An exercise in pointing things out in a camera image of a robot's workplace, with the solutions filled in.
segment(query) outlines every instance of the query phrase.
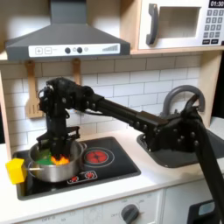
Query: microwave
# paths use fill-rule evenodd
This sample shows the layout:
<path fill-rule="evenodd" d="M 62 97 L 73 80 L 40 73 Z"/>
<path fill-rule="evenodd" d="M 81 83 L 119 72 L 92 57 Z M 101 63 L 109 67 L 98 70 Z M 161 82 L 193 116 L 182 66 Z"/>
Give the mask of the microwave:
<path fill-rule="evenodd" d="M 223 46 L 224 0 L 142 0 L 139 49 Z"/>

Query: countertop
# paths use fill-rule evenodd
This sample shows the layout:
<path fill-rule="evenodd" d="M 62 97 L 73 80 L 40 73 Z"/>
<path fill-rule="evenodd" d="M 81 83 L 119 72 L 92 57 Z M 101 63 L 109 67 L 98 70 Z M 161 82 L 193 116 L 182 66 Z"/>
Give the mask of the countertop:
<path fill-rule="evenodd" d="M 223 134 L 221 128 L 214 131 L 214 124 L 212 124 L 211 130 L 224 137 L 224 122 Z M 178 169 L 168 169 L 156 164 L 138 145 L 136 139 L 139 134 L 140 132 L 138 131 L 127 129 L 84 136 L 81 140 L 115 137 L 141 170 L 140 176 L 27 201 L 18 200 L 16 186 L 11 184 L 5 169 L 5 163 L 7 162 L 5 145 L 0 145 L 0 223 L 31 220 L 67 210 L 91 206 L 108 200 L 119 199 L 132 194 L 203 179 L 203 173 L 198 164 Z M 221 170 L 224 172 L 224 158 L 219 159 L 218 162 Z"/>

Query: microwave door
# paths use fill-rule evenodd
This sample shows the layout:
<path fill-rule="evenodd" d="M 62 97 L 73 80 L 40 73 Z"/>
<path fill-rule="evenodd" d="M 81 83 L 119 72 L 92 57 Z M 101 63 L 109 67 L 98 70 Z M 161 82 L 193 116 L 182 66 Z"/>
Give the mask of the microwave door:
<path fill-rule="evenodd" d="M 139 49 L 201 46 L 202 2 L 143 0 Z"/>

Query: range hood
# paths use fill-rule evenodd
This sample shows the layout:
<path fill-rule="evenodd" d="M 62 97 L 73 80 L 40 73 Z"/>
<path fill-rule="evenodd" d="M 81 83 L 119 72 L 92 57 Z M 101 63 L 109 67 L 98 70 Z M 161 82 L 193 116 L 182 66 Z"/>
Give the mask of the range hood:
<path fill-rule="evenodd" d="M 86 0 L 50 4 L 51 24 L 7 41 L 8 60 L 130 54 L 130 43 L 87 25 Z"/>

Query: orange toy food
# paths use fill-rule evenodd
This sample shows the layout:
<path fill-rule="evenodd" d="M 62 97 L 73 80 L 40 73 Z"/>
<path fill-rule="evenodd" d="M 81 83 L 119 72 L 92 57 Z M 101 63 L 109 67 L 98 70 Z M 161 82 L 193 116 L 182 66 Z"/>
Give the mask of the orange toy food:
<path fill-rule="evenodd" d="M 57 160 L 55 157 L 51 157 L 51 160 L 55 165 L 66 165 L 69 163 L 69 159 L 65 157 L 62 157 L 60 160 Z"/>

